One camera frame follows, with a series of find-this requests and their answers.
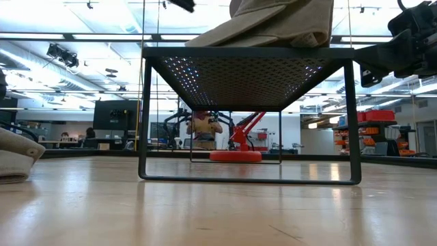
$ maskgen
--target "perforated metal tabletop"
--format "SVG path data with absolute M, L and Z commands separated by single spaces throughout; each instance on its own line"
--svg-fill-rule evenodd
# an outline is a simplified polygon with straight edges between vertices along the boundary
M 282 111 L 354 57 L 354 49 L 147 47 L 193 110 Z

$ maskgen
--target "ceiling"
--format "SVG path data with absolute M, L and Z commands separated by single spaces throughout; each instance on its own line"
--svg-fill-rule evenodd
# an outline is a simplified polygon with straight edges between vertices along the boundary
M 143 20 L 142 0 L 0 0 L 1 33 L 105 33 L 109 39 L 113 34 L 144 33 L 156 40 L 157 35 L 184 35 L 182 40 L 211 30 L 230 19 L 230 0 L 196 1 L 195 12 L 190 14 L 178 6 L 162 1 L 145 2 Z M 404 5 L 412 7 L 421 1 L 404 0 Z M 390 36 L 386 24 L 400 13 L 396 0 L 336 0 L 333 17 L 333 35 L 335 36 Z M 29 99 L 35 103 L 32 107 L 63 107 L 73 109 L 93 109 L 96 100 L 136 100 L 139 92 L 139 67 L 141 44 L 136 42 L 61 42 L 57 38 L 29 41 L 33 34 L 22 35 L 15 40 L 6 40 L 0 36 L 0 66 L 6 70 L 9 89 L 8 96 Z M 146 46 L 184 46 L 173 37 L 171 42 L 146 40 Z M 333 44 L 334 47 L 350 47 L 349 44 Z M 79 66 L 66 69 L 62 62 L 52 59 L 46 52 L 50 44 L 58 44 L 62 49 L 77 54 Z M 354 48 L 366 45 L 354 42 Z M 116 70 L 116 77 L 107 77 Z M 396 79 L 389 76 L 381 84 L 371 88 L 360 86 L 360 70 L 354 65 L 356 93 L 360 109 L 366 107 L 385 107 L 385 103 L 401 103 L 405 98 L 370 97 L 367 94 L 406 95 L 414 90 L 422 94 L 433 94 L 437 87 L 435 79 L 427 81 L 416 77 Z M 117 92 L 120 86 L 128 92 Z M 30 90 L 45 90 L 36 93 Z M 165 81 L 153 71 L 151 110 L 177 109 L 177 95 Z M 303 96 L 285 111 L 306 112 L 305 120 L 312 121 L 310 113 L 344 113 L 343 71 L 340 70 L 310 91 L 313 95 Z M 334 96 L 318 94 L 336 94 Z

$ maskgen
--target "red round base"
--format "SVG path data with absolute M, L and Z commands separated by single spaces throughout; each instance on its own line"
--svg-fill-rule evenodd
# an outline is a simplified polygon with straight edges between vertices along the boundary
M 228 151 L 215 150 L 210 154 L 211 161 L 260 162 L 261 152 L 258 151 Z

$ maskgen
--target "black metal table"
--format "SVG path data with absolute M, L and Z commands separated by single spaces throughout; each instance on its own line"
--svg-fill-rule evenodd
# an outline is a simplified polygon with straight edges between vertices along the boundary
M 261 182 L 275 184 L 355 185 L 361 181 L 354 49 L 223 47 L 144 48 L 145 83 L 140 128 L 139 176 L 146 180 Z M 281 112 L 332 73 L 344 67 L 350 129 L 349 180 L 273 180 L 149 176 L 146 172 L 152 67 L 193 111 Z

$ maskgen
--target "light wood floor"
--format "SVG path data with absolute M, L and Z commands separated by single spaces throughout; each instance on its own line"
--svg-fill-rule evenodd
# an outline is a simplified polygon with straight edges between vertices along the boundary
M 346 179 L 347 163 L 189 164 L 153 175 Z M 436 245 L 437 171 L 363 164 L 355 187 L 144 182 L 136 158 L 39 161 L 0 185 L 0 245 Z

